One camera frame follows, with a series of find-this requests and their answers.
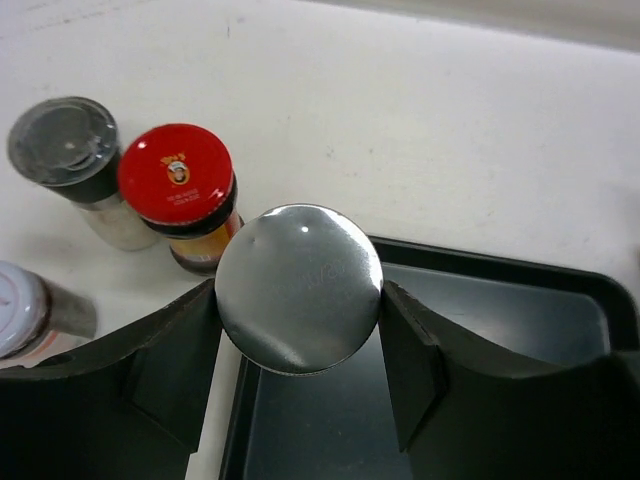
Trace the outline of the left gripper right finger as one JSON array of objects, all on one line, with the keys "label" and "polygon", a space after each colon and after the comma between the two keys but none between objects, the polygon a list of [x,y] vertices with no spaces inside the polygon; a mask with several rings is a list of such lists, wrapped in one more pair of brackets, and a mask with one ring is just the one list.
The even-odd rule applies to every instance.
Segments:
[{"label": "left gripper right finger", "polygon": [[493,343],[394,282],[379,332],[416,479],[635,479],[639,355],[564,367]]}]

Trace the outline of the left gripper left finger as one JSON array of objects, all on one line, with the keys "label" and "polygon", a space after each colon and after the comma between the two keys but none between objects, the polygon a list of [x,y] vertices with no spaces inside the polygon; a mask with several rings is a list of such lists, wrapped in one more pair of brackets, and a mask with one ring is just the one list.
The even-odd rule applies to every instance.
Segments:
[{"label": "left gripper left finger", "polygon": [[2,370],[2,478],[185,478],[221,337],[213,285],[35,367]]}]

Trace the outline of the silver lid blue jar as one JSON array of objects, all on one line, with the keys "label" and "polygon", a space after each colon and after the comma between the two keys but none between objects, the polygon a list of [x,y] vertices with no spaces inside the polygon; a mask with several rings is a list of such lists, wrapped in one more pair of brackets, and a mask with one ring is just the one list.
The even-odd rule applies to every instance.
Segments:
[{"label": "silver lid blue jar", "polygon": [[313,204],[246,223],[219,262],[215,297],[231,342],[280,375],[309,376],[353,356],[379,315],[383,270],[366,233]]}]

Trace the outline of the red lid jar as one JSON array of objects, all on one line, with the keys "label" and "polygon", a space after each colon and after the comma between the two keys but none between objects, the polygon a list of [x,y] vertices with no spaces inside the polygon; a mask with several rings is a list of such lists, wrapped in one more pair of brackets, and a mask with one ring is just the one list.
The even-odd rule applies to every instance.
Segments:
[{"label": "red lid jar", "polygon": [[126,149],[117,178],[126,202],[167,241],[176,262],[213,277],[243,226],[238,182],[224,143],[193,124],[158,126]]}]

